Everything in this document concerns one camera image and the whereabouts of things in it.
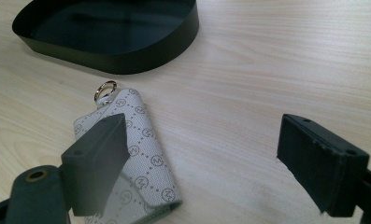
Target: light wood surface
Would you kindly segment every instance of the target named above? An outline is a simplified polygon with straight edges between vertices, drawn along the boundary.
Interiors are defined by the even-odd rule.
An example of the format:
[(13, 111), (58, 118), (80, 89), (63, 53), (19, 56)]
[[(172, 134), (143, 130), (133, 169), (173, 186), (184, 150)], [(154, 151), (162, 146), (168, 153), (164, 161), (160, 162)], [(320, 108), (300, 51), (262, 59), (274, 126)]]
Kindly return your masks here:
[(113, 79), (141, 93), (183, 194), (158, 223), (359, 223), (360, 209), (321, 215), (276, 155), (283, 113), (371, 155), (371, 0), (199, 0), (192, 45), (133, 76), (31, 51), (11, 30), (29, 2), (0, 0), (0, 201), (23, 171), (60, 164)]

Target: patterned wallet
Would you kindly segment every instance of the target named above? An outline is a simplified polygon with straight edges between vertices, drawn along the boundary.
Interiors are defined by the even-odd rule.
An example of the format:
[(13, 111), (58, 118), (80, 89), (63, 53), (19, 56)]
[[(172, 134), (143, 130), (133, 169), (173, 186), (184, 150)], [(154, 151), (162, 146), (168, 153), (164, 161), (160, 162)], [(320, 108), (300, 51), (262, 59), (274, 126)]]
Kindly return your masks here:
[[(101, 91), (112, 91), (99, 98)], [(106, 82), (94, 100), (98, 109), (74, 122), (77, 140), (100, 119), (123, 113), (126, 118), (130, 159), (125, 163), (110, 196), (104, 214), (86, 217), (86, 224), (153, 223), (181, 205), (174, 177), (151, 127), (138, 91), (118, 91), (116, 83)]]

